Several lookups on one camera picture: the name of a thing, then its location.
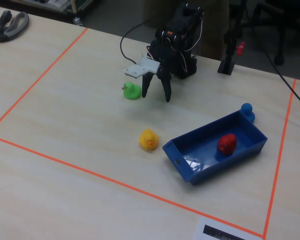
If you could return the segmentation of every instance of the white paper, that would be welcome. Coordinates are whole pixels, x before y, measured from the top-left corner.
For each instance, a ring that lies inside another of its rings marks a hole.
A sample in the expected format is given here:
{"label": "white paper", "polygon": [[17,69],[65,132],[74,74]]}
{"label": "white paper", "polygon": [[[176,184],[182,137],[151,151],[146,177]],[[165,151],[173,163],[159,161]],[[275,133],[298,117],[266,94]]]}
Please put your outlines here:
{"label": "white paper", "polygon": [[215,238],[213,236],[205,234],[204,229],[205,229],[206,225],[209,227],[212,227],[214,229],[220,230],[224,233],[235,236],[237,238],[241,238],[243,240],[262,240],[260,237],[257,237],[255,235],[252,235],[250,233],[247,233],[247,232],[237,229],[235,227],[226,225],[224,223],[212,220],[212,219],[204,217],[204,216],[202,216],[199,220],[193,240],[218,240],[218,239],[233,240],[233,238],[231,238],[231,237],[230,238],[228,238],[228,237]]}

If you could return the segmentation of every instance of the green rubber duck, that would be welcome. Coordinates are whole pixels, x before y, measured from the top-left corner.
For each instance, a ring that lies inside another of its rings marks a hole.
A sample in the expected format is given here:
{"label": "green rubber duck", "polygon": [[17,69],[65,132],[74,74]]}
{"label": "green rubber duck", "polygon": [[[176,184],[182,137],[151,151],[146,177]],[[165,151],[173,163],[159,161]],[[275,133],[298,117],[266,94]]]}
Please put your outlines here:
{"label": "green rubber duck", "polygon": [[122,90],[127,99],[138,99],[141,97],[141,86],[133,84],[131,81],[127,81],[123,85]]}

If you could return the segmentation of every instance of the orange tape line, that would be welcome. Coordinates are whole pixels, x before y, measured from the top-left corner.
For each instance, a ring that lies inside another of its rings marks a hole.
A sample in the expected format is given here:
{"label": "orange tape line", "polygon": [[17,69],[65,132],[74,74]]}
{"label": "orange tape line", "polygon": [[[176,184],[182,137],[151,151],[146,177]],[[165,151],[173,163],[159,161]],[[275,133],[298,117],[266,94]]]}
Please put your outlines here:
{"label": "orange tape line", "polygon": [[12,109],[30,92],[30,90],[49,72],[49,70],[69,51],[70,48],[86,33],[88,28],[86,28],[65,50],[64,52],[44,71],[44,73],[25,91],[24,94],[9,108],[8,111],[3,114],[0,118],[0,122],[11,112]]}
{"label": "orange tape line", "polygon": [[17,147],[17,148],[19,148],[19,149],[23,149],[23,150],[25,150],[25,151],[27,151],[27,152],[36,154],[36,155],[38,155],[38,156],[44,157],[44,158],[46,158],[46,159],[55,161],[55,162],[60,163],[60,164],[63,164],[63,165],[66,165],[66,166],[68,166],[68,167],[71,167],[71,168],[80,170],[80,171],[85,172],[85,173],[87,173],[87,174],[94,175],[94,176],[96,176],[96,177],[98,177],[98,178],[107,180],[107,181],[112,182],[112,183],[114,183],[114,184],[118,184],[118,185],[120,185],[120,186],[122,186],[122,187],[131,189],[131,190],[133,190],[133,191],[136,191],[136,192],[138,192],[138,193],[147,195],[147,196],[152,197],[152,198],[154,198],[154,199],[163,201],[163,202],[165,202],[165,203],[167,203],[167,204],[171,204],[171,205],[173,205],[173,206],[175,206],[175,207],[178,207],[178,208],[181,208],[181,209],[190,211],[190,212],[192,212],[192,213],[195,213],[195,214],[198,214],[198,215],[201,215],[201,216],[204,216],[204,217],[213,219],[213,220],[215,220],[215,221],[218,221],[218,222],[220,222],[220,223],[229,225],[229,226],[231,226],[231,227],[234,227],[234,228],[236,228],[236,229],[242,230],[242,231],[244,231],[244,232],[247,232],[247,233],[249,233],[249,234],[255,235],[255,236],[257,236],[257,237],[260,237],[260,238],[262,237],[262,234],[260,234],[260,233],[256,233],[256,232],[254,232],[254,231],[251,231],[251,230],[249,230],[249,229],[246,229],[246,228],[244,228],[244,227],[242,227],[242,226],[239,226],[239,225],[236,225],[236,224],[234,224],[234,223],[231,223],[231,222],[222,220],[222,219],[217,218],[217,217],[215,217],[215,216],[208,215],[208,214],[203,213],[203,212],[201,212],[201,211],[198,211],[198,210],[195,210],[195,209],[193,209],[193,208],[190,208],[190,207],[181,205],[181,204],[179,204],[179,203],[176,203],[176,202],[174,202],[174,201],[170,201],[170,200],[165,199],[165,198],[163,198],[163,197],[154,195],[154,194],[152,194],[152,193],[146,192],[146,191],[144,191],[144,190],[141,190],[141,189],[136,188],[136,187],[134,187],[134,186],[128,185],[128,184],[126,184],[126,183],[117,181],[117,180],[115,180],[115,179],[112,179],[112,178],[110,178],[110,177],[101,175],[101,174],[96,173],[96,172],[93,172],[93,171],[90,171],[90,170],[85,169],[85,168],[83,168],[83,167],[80,167],[80,166],[77,166],[77,165],[74,165],[74,164],[71,164],[71,163],[68,163],[68,162],[59,160],[59,159],[57,159],[57,158],[54,158],[54,157],[45,155],[45,154],[43,154],[43,153],[40,153],[40,152],[31,150],[31,149],[29,149],[29,148],[26,148],[26,147],[21,146],[21,145],[18,145],[18,144],[16,144],[16,143],[13,143],[13,142],[4,140],[4,139],[2,139],[2,138],[0,138],[0,142],[3,142],[3,143],[6,143],[6,144],[9,144],[9,145],[12,145],[12,146]]}
{"label": "orange tape line", "polygon": [[[294,79],[293,85],[292,85],[293,90],[295,90],[296,83],[297,83],[297,79]],[[276,163],[274,180],[273,180],[272,191],[271,191],[271,197],[270,197],[268,212],[266,214],[266,220],[265,220],[265,225],[264,225],[264,230],[263,230],[263,235],[262,235],[262,239],[264,239],[264,240],[266,239],[266,236],[267,236],[268,227],[269,227],[269,220],[270,220],[270,216],[271,216],[271,210],[272,210],[272,206],[274,204],[274,198],[275,198],[276,186],[277,186],[277,181],[278,181],[281,157],[282,157],[282,152],[283,152],[284,145],[285,145],[287,125],[288,125],[288,120],[289,120],[289,115],[290,115],[290,110],[291,110],[291,105],[292,105],[292,100],[293,99],[294,99],[294,93],[291,92],[288,108],[286,110],[285,121],[284,121],[284,125],[283,125],[281,143],[280,143],[279,154],[278,154],[278,161]]]}

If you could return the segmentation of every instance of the red rubber duck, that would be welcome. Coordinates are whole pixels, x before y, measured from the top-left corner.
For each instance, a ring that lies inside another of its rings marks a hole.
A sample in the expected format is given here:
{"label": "red rubber duck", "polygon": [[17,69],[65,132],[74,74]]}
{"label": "red rubber duck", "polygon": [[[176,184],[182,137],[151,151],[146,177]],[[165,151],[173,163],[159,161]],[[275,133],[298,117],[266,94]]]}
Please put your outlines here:
{"label": "red rubber duck", "polygon": [[234,153],[236,146],[237,146],[237,138],[232,133],[221,137],[218,142],[219,151],[227,156]]}

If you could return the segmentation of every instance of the red object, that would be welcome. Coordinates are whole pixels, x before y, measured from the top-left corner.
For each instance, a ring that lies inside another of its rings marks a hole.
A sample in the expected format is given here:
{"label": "red object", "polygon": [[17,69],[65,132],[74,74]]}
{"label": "red object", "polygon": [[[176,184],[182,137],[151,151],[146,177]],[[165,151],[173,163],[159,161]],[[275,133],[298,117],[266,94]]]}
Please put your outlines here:
{"label": "red object", "polygon": [[244,48],[245,48],[244,42],[241,42],[240,45],[236,47],[236,52],[237,52],[238,56],[242,55],[242,53],[244,52]]}
{"label": "red object", "polygon": [[234,153],[237,146],[237,138],[230,133],[220,138],[218,142],[218,149],[224,155],[231,155]]}

